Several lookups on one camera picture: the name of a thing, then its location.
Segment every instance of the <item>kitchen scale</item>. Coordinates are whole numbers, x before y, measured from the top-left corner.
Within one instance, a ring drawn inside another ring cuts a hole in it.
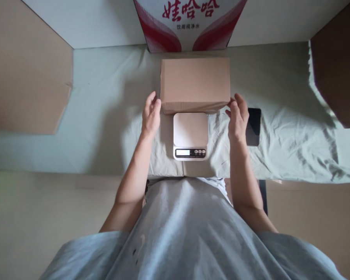
[[[174,115],[173,155],[176,160],[205,160],[208,141],[207,114],[177,113]]]

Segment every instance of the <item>person's left hand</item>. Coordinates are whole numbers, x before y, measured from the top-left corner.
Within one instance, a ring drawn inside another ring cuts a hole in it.
[[[143,126],[141,134],[154,138],[159,128],[159,111],[161,110],[161,100],[157,98],[156,92],[153,91],[145,102],[143,110]]]

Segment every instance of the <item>bedsheet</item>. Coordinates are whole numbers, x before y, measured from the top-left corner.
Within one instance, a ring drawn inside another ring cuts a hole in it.
[[[309,85],[307,43],[150,54],[145,45],[74,51],[73,90],[55,135],[0,131],[0,170],[122,175],[141,130],[147,95],[160,89],[162,58],[230,58],[231,95],[261,108],[261,143],[250,147],[259,179],[350,182],[350,129]],[[228,116],[209,115],[209,158],[172,157],[172,116],[161,115],[150,177],[229,177]]]

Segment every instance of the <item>red and white packaging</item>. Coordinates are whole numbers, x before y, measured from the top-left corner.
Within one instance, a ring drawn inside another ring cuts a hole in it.
[[[225,49],[247,0],[134,0],[151,53]]]

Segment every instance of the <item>scale display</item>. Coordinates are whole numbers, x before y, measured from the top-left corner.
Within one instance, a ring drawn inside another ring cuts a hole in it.
[[[176,149],[175,155],[177,158],[202,159],[206,157],[206,150],[205,149]]]

